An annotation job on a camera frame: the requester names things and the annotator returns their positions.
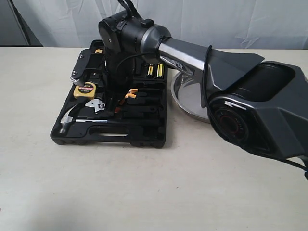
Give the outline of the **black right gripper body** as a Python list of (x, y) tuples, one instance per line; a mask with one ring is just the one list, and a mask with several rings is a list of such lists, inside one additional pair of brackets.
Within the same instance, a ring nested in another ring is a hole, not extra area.
[(98, 24), (104, 44), (107, 111), (113, 113), (131, 88), (135, 59), (141, 54), (144, 35), (143, 18), (139, 13), (121, 11), (102, 19)]

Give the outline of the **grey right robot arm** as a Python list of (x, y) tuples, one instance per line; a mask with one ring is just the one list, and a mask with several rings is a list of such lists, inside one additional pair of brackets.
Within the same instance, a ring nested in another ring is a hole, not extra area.
[(308, 157), (308, 81), (300, 67), (175, 39), (150, 19), (122, 11), (98, 25), (108, 89), (128, 92), (133, 60), (162, 63), (200, 85), (200, 104), (225, 141), (267, 158)]

